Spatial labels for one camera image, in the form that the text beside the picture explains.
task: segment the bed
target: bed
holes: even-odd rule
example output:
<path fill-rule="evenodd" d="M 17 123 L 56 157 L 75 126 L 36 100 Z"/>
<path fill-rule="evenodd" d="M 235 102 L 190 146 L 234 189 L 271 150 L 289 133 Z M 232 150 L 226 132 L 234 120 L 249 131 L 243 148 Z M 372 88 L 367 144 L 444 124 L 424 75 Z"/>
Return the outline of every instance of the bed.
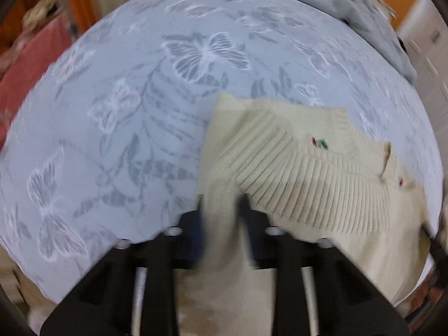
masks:
<path fill-rule="evenodd" d="M 151 239 L 193 208 L 221 91 L 346 108 L 425 185 L 437 229 L 428 116 L 345 22 L 297 0 L 131 0 L 48 69 L 0 151 L 1 245 L 44 295 L 59 302 L 118 238 Z"/>

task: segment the ribbed knit fabric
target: ribbed knit fabric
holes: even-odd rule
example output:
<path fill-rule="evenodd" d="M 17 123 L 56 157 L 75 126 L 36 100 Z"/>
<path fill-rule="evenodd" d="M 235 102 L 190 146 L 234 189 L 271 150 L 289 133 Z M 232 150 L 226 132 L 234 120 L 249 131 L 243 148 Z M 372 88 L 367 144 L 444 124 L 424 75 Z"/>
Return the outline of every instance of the ribbed knit fabric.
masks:
<path fill-rule="evenodd" d="M 313 146 L 312 137 L 325 139 L 329 149 Z M 389 143 L 360 133 L 343 109 L 221 94 L 202 150 L 198 191 L 207 246 L 198 271 L 180 283 L 189 299 L 180 307 L 191 316 L 210 306 L 207 324 L 217 335 L 268 335 L 272 321 L 272 272 L 251 269 L 235 213 L 242 193 L 296 238 L 330 237 L 391 302 L 408 294 L 423 270 L 423 187 Z M 200 286 L 192 290 L 186 282 Z M 198 331 L 204 322 L 197 317 L 191 324 L 198 328 L 183 331 L 205 335 Z"/>

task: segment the sweater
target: sweater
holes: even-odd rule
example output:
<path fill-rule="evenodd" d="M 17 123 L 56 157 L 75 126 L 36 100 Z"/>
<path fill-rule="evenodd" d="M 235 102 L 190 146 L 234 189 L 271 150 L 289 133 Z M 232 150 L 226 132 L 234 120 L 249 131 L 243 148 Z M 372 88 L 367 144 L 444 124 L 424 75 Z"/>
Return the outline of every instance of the sweater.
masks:
<path fill-rule="evenodd" d="M 313 138 L 324 139 L 328 150 Z M 207 242 L 199 268 L 180 280 L 185 334 L 209 334 L 205 324 L 219 335 L 270 332 L 273 271 L 252 268 L 235 211 L 242 193 L 295 238 L 331 238 L 392 303 L 412 290 L 426 261 L 424 188 L 390 143 L 359 132 L 344 109 L 221 94 L 198 192 Z M 207 317 L 198 313 L 204 308 Z"/>

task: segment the folded blanket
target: folded blanket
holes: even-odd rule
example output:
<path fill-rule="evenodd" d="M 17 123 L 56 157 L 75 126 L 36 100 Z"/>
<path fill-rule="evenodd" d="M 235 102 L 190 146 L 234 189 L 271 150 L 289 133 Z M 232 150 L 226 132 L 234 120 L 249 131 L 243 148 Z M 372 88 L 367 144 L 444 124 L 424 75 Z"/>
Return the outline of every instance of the folded blanket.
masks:
<path fill-rule="evenodd" d="M 346 22 L 373 46 L 411 84 L 417 73 L 388 20 L 374 0 L 298 0 Z"/>
<path fill-rule="evenodd" d="M 180 281 L 186 334 L 269 334 L 273 272 L 251 268 L 235 213 L 242 193 L 296 238 L 330 237 L 391 302 L 412 290 L 425 265 L 423 187 L 389 143 L 358 132 L 343 109 L 220 95 L 198 191 L 207 246 L 198 270 Z"/>

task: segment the beige cloth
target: beige cloth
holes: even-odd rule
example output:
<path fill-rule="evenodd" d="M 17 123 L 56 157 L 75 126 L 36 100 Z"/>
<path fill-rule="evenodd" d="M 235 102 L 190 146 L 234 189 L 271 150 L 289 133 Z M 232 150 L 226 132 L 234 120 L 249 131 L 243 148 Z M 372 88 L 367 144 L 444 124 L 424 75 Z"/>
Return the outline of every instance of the beige cloth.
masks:
<path fill-rule="evenodd" d="M 329 149 L 313 146 L 312 137 Z M 186 335 L 270 333 L 272 271 L 251 268 L 235 214 L 241 193 L 298 239 L 330 237 L 391 302 L 412 290 L 425 265 L 423 187 L 389 143 L 358 132 L 343 109 L 221 94 L 198 191 L 207 243 L 199 269 L 180 281 Z"/>

